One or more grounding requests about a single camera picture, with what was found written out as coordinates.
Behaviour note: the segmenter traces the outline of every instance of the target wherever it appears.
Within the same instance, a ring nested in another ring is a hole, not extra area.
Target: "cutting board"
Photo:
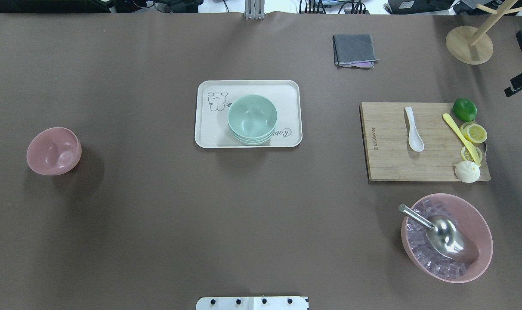
[[[421,152],[412,151],[408,145],[409,125],[404,110],[407,106],[414,111],[425,144]],[[463,143],[442,119],[442,114],[449,113],[458,126],[463,124],[452,114],[452,106],[453,103],[445,102],[363,102],[361,120],[369,179],[460,181],[454,173],[454,164],[463,161]],[[485,153],[485,147],[475,146]],[[478,181],[490,179],[483,156]]]

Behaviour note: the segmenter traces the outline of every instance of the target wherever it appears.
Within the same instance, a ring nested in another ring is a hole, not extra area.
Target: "white tray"
[[[270,100],[278,111],[276,132],[259,146],[238,141],[231,133],[228,106],[250,94]],[[196,143],[206,149],[229,147],[295,147],[303,139],[299,86],[290,80],[205,81],[198,87]]]

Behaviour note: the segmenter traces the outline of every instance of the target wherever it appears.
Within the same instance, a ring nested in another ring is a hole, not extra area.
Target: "gray cloth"
[[[334,35],[334,61],[341,67],[372,68],[377,61],[371,34]]]

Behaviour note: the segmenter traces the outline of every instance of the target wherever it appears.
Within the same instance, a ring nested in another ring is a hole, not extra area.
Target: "pink bowl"
[[[27,164],[42,175],[72,170],[81,158],[81,144],[69,129],[54,127],[41,132],[27,148]]]
[[[414,264],[425,273],[445,282],[465,283],[480,277],[491,264],[493,252],[492,235],[487,222],[479,213],[479,211],[475,209],[475,207],[473,207],[469,202],[450,194],[432,194],[425,196],[424,198],[418,200],[412,208],[415,210],[418,204],[428,198],[433,202],[440,201],[445,204],[446,210],[448,210],[448,212],[450,212],[450,214],[456,218],[458,227],[461,229],[461,231],[466,235],[467,238],[475,242],[477,247],[479,247],[479,258],[469,265],[469,268],[464,275],[461,275],[455,279],[443,279],[432,274],[420,264],[420,262],[414,257],[412,249],[410,249],[406,230],[408,217],[405,216],[404,220],[402,221],[401,237],[402,245],[404,246],[408,257],[410,257]]]

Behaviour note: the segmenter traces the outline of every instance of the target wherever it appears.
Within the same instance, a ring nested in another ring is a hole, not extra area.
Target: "yellow knife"
[[[450,116],[450,114],[448,114],[448,113],[442,114],[442,118],[448,124],[448,126],[450,126],[450,128],[452,128],[454,133],[456,133],[456,136],[458,136],[460,138],[463,145],[466,146],[467,151],[469,151],[469,153],[471,154],[471,157],[473,158],[473,161],[475,161],[475,164],[480,167],[481,158],[479,158],[479,153],[477,153],[477,150],[475,149],[475,146],[473,145],[473,143],[470,143],[470,141],[467,141],[465,139],[465,137],[462,135],[460,129],[458,128],[458,125],[456,125],[456,122],[452,119],[452,116]]]

